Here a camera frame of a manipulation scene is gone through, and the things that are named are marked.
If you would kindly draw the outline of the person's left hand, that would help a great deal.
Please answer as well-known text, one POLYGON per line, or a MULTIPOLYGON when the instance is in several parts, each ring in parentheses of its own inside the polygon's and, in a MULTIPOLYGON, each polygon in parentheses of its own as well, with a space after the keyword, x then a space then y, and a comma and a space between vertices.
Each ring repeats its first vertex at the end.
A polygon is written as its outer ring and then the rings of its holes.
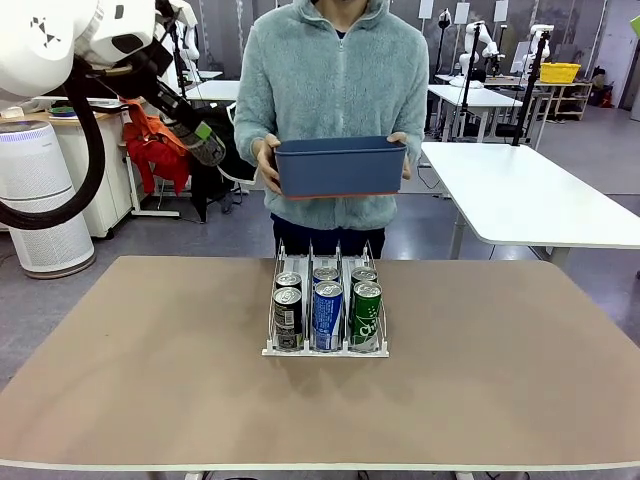
MULTIPOLYGON (((408 147, 408 137, 405 132, 394 132, 387 137, 387 140, 390 143, 401 143, 405 147, 408 147)), ((409 150, 406 150, 406 153, 405 153, 403 169, 402 169, 402 179, 403 180, 411 179, 411 163, 409 159, 409 150)))

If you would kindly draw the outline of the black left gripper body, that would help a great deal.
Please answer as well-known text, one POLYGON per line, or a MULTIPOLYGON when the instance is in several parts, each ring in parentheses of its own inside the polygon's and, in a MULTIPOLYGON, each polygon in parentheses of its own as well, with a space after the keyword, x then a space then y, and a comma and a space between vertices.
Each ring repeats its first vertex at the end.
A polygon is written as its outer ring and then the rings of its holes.
POLYGON ((195 127, 195 110, 161 76, 173 55, 156 39, 118 62, 107 74, 107 87, 124 99, 144 98, 172 121, 195 127))

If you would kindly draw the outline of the person's right hand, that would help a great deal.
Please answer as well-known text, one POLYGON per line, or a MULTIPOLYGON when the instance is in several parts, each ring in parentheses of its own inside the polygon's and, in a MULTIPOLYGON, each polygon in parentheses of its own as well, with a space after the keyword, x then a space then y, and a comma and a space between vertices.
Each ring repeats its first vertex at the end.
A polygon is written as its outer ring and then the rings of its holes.
POLYGON ((265 185, 272 192, 281 195, 279 183, 279 173, 273 163, 274 149, 281 144, 279 139, 273 134, 267 134, 262 139, 256 139, 252 144, 252 152, 256 158, 257 169, 259 170, 265 185))

